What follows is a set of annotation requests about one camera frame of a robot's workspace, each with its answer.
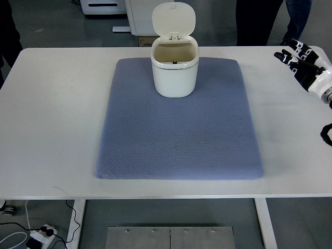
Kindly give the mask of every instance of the blue mat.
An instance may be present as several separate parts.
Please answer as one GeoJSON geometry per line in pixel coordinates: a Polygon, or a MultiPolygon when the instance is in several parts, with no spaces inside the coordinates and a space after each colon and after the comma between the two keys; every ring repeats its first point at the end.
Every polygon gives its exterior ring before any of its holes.
{"type": "Polygon", "coordinates": [[[261,177],[258,143],[237,61],[200,58],[195,89],[173,99],[156,91],[150,58],[119,60],[95,175],[104,179],[261,177]]]}

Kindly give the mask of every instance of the black cable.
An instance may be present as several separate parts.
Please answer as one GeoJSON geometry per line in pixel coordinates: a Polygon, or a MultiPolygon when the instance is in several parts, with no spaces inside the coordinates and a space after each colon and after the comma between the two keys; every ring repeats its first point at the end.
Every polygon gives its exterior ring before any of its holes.
{"type": "Polygon", "coordinates": [[[79,5],[79,4],[80,4],[80,0],[77,0],[77,1],[75,1],[75,0],[72,0],[72,4],[79,5]]]}
{"type": "Polygon", "coordinates": [[[55,245],[56,245],[58,242],[62,242],[62,243],[64,244],[65,248],[67,248],[66,243],[70,243],[70,242],[72,242],[72,241],[74,240],[74,234],[75,234],[75,232],[81,227],[80,223],[78,223],[78,222],[76,221],[76,215],[77,215],[76,210],[75,210],[72,206],[69,206],[69,205],[68,205],[68,201],[67,201],[67,200],[66,200],[66,205],[74,211],[74,213],[75,213],[75,215],[74,215],[74,222],[78,225],[78,227],[77,227],[77,228],[75,229],[75,231],[73,232],[72,239],[69,240],[69,241],[64,241],[63,238],[61,238],[60,236],[54,234],[55,237],[57,237],[57,238],[59,238],[59,239],[61,239],[61,240],[58,240],[58,241],[53,245],[53,247],[52,247],[51,249],[53,249],[53,248],[55,247],[55,245]]]}
{"type": "Polygon", "coordinates": [[[33,230],[40,230],[40,228],[37,229],[26,229],[25,227],[23,227],[21,224],[18,224],[16,222],[6,222],[6,223],[0,223],[0,225],[9,225],[9,224],[15,224],[20,226],[21,228],[23,228],[25,231],[33,231],[33,230]]]}
{"type": "Polygon", "coordinates": [[[323,127],[322,132],[321,132],[321,137],[324,140],[325,143],[328,145],[332,146],[332,141],[330,137],[328,136],[328,132],[332,129],[332,123],[326,125],[323,127]]]}

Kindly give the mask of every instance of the metal plate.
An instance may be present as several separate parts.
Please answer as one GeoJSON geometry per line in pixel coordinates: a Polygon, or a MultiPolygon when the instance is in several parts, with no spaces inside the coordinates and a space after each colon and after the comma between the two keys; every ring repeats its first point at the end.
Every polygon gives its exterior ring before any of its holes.
{"type": "Polygon", "coordinates": [[[170,249],[170,227],[109,227],[106,249],[170,249]]]}
{"type": "Polygon", "coordinates": [[[172,227],[171,249],[235,249],[232,227],[172,227]]]}
{"type": "Polygon", "coordinates": [[[109,227],[106,249],[235,249],[232,227],[109,227]]]}

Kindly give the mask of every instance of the open lid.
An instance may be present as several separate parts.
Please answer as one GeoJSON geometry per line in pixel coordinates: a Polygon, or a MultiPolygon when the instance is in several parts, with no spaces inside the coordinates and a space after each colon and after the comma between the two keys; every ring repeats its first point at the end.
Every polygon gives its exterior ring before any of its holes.
{"type": "Polygon", "coordinates": [[[161,37],[169,37],[171,33],[179,33],[184,37],[195,29],[195,11],[185,3],[163,3],[155,8],[152,23],[156,33],[161,37]]]}

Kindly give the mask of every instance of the robot finger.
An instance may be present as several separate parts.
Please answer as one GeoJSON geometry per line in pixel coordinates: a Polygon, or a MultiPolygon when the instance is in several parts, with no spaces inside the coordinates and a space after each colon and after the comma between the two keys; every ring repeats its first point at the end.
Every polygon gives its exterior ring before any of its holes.
{"type": "Polygon", "coordinates": [[[290,46],[302,60],[305,60],[311,52],[314,52],[312,48],[298,40],[284,38],[283,44],[290,46]]]}
{"type": "Polygon", "coordinates": [[[274,53],[274,56],[276,58],[278,58],[282,63],[286,64],[287,66],[292,65],[292,67],[294,67],[293,65],[297,64],[299,59],[292,56],[291,53],[289,53],[286,50],[282,50],[282,52],[276,52],[274,53]]]}

